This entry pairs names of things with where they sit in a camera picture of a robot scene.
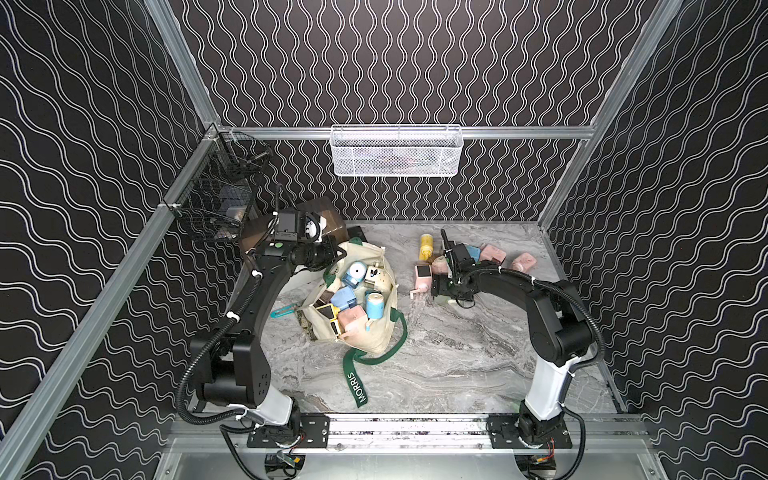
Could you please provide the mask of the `blue pencil sharpener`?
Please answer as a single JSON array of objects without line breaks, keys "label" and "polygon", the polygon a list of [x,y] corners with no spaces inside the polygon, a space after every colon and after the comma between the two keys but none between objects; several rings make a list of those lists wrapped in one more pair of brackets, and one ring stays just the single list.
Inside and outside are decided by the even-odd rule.
[{"label": "blue pencil sharpener", "polygon": [[478,263],[480,261],[481,249],[479,247],[466,245],[466,250],[474,263]]}]

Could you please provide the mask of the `pink box pencil sharpener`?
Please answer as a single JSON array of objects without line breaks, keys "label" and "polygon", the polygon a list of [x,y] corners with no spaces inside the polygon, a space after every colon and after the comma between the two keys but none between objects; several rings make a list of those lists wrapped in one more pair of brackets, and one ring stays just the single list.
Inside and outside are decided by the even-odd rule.
[{"label": "pink box pencil sharpener", "polygon": [[479,260],[481,262],[492,262],[496,265],[502,265],[507,258],[507,253],[499,247],[486,244],[480,252]]}]

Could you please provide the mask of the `pink rounded pencil sharpener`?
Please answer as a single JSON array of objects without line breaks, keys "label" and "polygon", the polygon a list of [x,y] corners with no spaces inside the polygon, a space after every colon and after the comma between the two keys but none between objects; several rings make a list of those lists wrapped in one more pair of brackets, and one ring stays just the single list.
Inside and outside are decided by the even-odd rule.
[{"label": "pink rounded pencil sharpener", "polygon": [[530,273],[537,265],[537,259],[530,253],[518,255],[511,263],[511,269],[521,273]]}]

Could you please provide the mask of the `cream panda pencil sharpener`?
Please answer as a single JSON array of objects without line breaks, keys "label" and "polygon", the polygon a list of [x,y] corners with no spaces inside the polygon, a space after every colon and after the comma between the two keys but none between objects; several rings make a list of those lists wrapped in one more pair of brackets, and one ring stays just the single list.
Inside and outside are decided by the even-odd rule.
[{"label": "cream panda pencil sharpener", "polygon": [[379,265],[369,265],[364,277],[364,284],[370,289],[383,291],[388,285],[386,271]]}]

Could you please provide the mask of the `cream tote bag green handles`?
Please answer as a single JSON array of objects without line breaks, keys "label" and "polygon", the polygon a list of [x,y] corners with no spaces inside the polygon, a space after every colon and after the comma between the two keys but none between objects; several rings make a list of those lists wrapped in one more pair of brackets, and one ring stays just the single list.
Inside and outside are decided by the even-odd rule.
[{"label": "cream tote bag green handles", "polygon": [[394,356],[407,339],[407,321],[398,308],[398,284],[386,249],[357,237],[341,248],[346,256],[321,271],[298,317],[316,340],[349,347],[342,360],[344,378],[356,406],[363,407],[369,396],[356,366]]}]

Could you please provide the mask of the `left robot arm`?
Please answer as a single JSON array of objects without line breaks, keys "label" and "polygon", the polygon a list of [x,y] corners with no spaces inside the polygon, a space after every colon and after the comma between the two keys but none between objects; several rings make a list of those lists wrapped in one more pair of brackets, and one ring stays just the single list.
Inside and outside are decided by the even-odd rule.
[{"label": "left robot arm", "polygon": [[242,268],[216,328],[196,335],[191,361],[177,386],[178,416],[192,425],[249,418],[284,427],[295,407],[271,384],[262,334],[280,292],[298,273],[322,272],[346,252],[330,210],[286,208],[245,223]]}]

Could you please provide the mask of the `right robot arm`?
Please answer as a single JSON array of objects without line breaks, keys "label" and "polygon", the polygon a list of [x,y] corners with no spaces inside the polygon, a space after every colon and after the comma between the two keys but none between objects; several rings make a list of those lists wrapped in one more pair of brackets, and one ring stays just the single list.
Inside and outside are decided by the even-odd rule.
[{"label": "right robot arm", "polygon": [[539,446],[565,430],[568,390],[576,372],[599,362],[604,340],[574,286],[551,282],[492,261],[476,262],[463,243],[441,232],[448,272],[435,274],[431,295],[464,309],[488,294],[526,312],[530,344],[537,356],[534,377],[521,402],[514,430],[527,446]]}]

